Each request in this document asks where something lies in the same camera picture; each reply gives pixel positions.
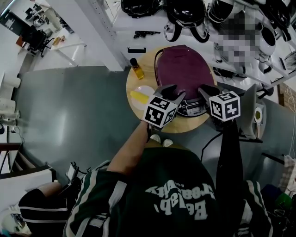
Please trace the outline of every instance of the glass bottle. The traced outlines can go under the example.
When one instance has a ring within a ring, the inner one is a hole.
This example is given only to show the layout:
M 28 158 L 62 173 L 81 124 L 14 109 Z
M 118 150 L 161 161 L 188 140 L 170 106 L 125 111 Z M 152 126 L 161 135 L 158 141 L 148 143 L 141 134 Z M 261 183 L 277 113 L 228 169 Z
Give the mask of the glass bottle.
M 134 72 L 136 73 L 137 75 L 137 78 L 140 80 L 140 79 L 143 79 L 144 78 L 144 73 L 143 73 L 143 70 L 142 68 L 138 65 L 138 62 L 135 58 L 132 58 L 130 60 L 130 64 L 134 70 Z

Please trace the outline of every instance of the black shorts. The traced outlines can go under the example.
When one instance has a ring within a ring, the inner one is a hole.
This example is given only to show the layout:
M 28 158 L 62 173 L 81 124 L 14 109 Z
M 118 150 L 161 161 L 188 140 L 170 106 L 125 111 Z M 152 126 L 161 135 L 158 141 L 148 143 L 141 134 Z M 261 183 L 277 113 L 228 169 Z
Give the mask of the black shorts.
M 28 192 L 19 202 L 20 212 L 34 236 L 62 236 L 71 213 L 66 200 L 46 198 L 39 189 Z

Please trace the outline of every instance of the shoe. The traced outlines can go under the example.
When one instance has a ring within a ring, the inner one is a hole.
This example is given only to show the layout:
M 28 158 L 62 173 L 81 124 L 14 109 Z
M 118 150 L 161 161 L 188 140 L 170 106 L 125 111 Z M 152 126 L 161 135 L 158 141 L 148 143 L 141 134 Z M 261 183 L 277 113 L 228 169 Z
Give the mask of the shoe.
M 157 141 L 158 143 L 161 143 L 161 139 L 160 136 L 158 136 L 157 134 L 153 134 L 150 139 L 153 139 L 155 141 Z
M 172 144 L 173 144 L 173 141 L 172 140 L 166 139 L 166 140 L 163 141 L 162 146 L 163 147 L 169 147 Z

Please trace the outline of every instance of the white plate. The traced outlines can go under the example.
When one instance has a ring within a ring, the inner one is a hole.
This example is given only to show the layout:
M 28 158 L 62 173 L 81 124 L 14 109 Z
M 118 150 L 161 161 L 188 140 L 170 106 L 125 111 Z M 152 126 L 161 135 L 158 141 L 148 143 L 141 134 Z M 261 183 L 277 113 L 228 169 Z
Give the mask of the white plate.
M 141 93 L 143 93 L 143 94 L 145 94 L 145 95 L 147 95 L 149 97 L 154 94 L 154 89 L 152 87 L 149 87 L 149 86 L 140 86 L 140 87 L 136 88 L 135 91 L 141 92 Z M 143 103 L 137 101 L 133 97 L 131 98 L 131 103 L 137 109 L 145 110 L 146 104 L 143 104 Z

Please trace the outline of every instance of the yellow sponge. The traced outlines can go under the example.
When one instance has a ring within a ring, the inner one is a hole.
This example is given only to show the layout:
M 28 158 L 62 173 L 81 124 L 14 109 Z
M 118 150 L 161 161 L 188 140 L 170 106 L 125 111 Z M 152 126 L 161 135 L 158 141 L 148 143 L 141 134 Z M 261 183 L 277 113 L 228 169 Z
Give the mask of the yellow sponge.
M 138 92 L 138 91 L 131 91 L 130 95 L 132 98 L 136 99 L 137 101 L 141 102 L 142 104 L 146 104 L 148 102 L 149 96 Z

